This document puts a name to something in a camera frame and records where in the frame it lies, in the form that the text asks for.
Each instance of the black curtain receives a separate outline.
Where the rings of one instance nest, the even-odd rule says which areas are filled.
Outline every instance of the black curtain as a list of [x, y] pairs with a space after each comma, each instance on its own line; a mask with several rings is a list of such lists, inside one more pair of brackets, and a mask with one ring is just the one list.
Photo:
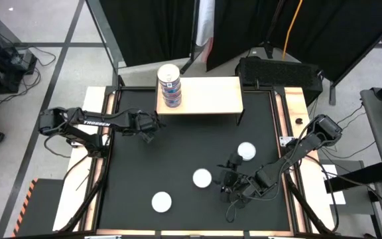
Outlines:
[[[216, 1], [215, 50], [208, 57], [207, 70], [263, 42], [277, 3]], [[258, 8], [244, 11], [250, 4]], [[273, 46], [283, 48], [297, 5], [297, 0], [285, 1], [270, 37]], [[227, 21], [233, 24], [226, 27]], [[381, 37], [382, 0], [304, 0], [290, 33], [287, 53], [301, 62], [318, 65], [327, 79], [338, 83]]]
[[100, 0], [127, 66], [189, 57], [194, 0]]

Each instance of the orange and black warning stripe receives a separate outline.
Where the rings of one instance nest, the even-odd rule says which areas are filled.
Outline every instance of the orange and black warning stripe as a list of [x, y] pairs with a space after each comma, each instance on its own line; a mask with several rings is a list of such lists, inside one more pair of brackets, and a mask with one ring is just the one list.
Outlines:
[[14, 230], [13, 230], [13, 233], [11, 234], [11, 237], [15, 237], [17, 233], [19, 232], [20, 224], [23, 221], [23, 217], [25, 216], [27, 205], [29, 204], [29, 201], [32, 196], [32, 191], [37, 182], [38, 182], [38, 179], [33, 179], [29, 185], [29, 190], [27, 191], [25, 201], [21, 207], [20, 214], [19, 214], [19, 217], [17, 218], [16, 225], [14, 226]]

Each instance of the orange cable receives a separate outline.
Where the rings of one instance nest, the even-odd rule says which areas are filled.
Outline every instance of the orange cable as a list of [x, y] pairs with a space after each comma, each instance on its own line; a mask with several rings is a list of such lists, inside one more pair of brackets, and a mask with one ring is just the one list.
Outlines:
[[283, 51], [283, 60], [285, 59], [285, 52], [287, 51], [286, 47], [287, 47], [287, 44], [288, 44], [288, 37], [290, 36], [290, 32], [291, 32], [292, 26], [294, 25], [294, 20], [296, 20], [296, 17], [297, 17], [297, 14], [298, 14], [298, 10], [300, 10], [300, 6], [302, 5], [302, 3], [303, 3], [303, 0], [300, 0], [300, 2], [298, 3], [298, 6], [297, 6], [296, 12], [294, 13], [294, 17], [292, 18], [290, 27], [288, 28], [288, 31], [286, 32], [284, 51]]

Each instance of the wooden platform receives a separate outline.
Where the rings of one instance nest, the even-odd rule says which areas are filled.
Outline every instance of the wooden platform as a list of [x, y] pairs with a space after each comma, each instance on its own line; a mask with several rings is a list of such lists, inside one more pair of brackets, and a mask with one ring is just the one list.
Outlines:
[[165, 104], [158, 84], [158, 114], [240, 114], [243, 111], [238, 77], [181, 78], [180, 83], [182, 103], [176, 108]]

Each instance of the wooden shelf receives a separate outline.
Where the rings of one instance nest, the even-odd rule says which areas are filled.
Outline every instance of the wooden shelf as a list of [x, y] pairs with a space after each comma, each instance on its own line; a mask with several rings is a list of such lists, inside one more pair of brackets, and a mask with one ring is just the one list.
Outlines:
[[241, 83], [238, 77], [181, 78], [182, 103], [168, 107], [157, 84], [158, 114], [240, 114], [243, 111]]

